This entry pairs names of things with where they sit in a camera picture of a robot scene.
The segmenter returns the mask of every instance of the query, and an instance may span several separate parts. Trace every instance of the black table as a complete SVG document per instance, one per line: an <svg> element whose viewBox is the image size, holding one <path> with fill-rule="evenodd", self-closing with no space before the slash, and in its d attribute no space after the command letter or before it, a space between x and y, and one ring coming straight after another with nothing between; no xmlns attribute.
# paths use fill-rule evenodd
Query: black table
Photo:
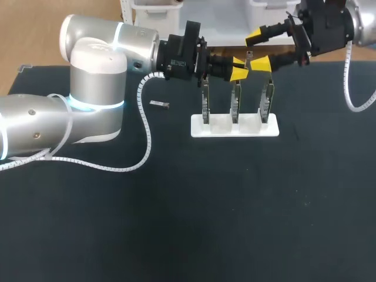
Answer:
<svg viewBox="0 0 376 282"><path fill-rule="evenodd" d="M356 105L375 89L376 64L355 63ZM255 112L262 75L243 83ZM194 82L151 80L144 101L150 159L132 173L36 162L0 173L0 281L366 282L376 279L376 106L353 114L343 64L274 75L280 136L194 139ZM146 146L129 74L123 130L60 156L126 167ZM228 112L231 85L212 79L211 112ZM69 93L67 67L34 67L11 93Z"/></svg>

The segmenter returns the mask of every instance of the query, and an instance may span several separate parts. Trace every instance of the white cable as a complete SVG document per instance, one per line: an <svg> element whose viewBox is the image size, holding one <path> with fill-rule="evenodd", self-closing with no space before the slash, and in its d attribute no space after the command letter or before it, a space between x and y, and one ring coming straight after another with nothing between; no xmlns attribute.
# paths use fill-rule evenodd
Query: white cable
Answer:
<svg viewBox="0 0 376 282"><path fill-rule="evenodd" d="M145 152L144 157L142 158L142 160L138 164L131 166L131 167L126 167L126 168L115 168L115 167L108 167L108 166L100 166L98 164L85 162L83 160L71 159L69 157L52 157L51 160L58 161L58 162L77 163L79 165L89 166L89 167L92 167L94 169L105 170L105 171L108 171L108 172L131 172L132 170L136 170L139 167L141 167L147 161L147 159L149 158L150 151L152 149L152 135L150 134L150 127L149 127L149 124L147 122L146 115L145 115L145 112L144 112L143 106L142 106L142 90L143 90L145 83L151 78L165 78L165 76L161 72L151 73L150 75L145 76L141 80L139 87L138 87L138 90L137 90L137 105L139 107L139 112L140 112L140 115L141 115L141 118L142 118L142 122L145 126L146 137L147 137L146 152ZM48 159L45 158L45 157L40 157L37 160L48 160Z"/></svg>
<svg viewBox="0 0 376 282"><path fill-rule="evenodd" d="M2 164L0 165L0 172L6 169L13 169L14 167L22 166L24 164L38 160L40 157L43 157L48 152L49 152L49 149L45 149L31 157L26 157L22 160L15 160L14 162Z"/></svg>
<svg viewBox="0 0 376 282"><path fill-rule="evenodd" d="M346 104L347 104L348 108L355 113L360 113L360 112L366 110L368 107L370 107L375 102L376 91L372 94L370 99L367 102L365 102L363 105L361 105L360 107L355 107L352 104L352 101L351 101L351 98L350 98L350 91L349 91L349 88L348 88L348 76L349 76L349 72L350 72L350 62L351 62L351 51L352 51L352 49L353 49L353 42L349 41L347 43L343 84L344 84Z"/></svg>
<svg viewBox="0 0 376 282"><path fill-rule="evenodd" d="M46 156L45 156L46 159L52 158L52 156L58 150L60 150L62 146L64 146L65 142L68 140L68 138L71 135L72 127L73 127L72 108L71 108L70 104L68 103L68 101L66 100L66 98L63 97L60 94L50 94L47 97L54 97L54 96L59 97L60 99L63 100L63 102L64 102L64 104L66 106L66 110L68 111L68 124L66 125L65 134L63 136L63 139L61 139L60 143L57 145L57 147L52 152L46 154Z"/></svg>

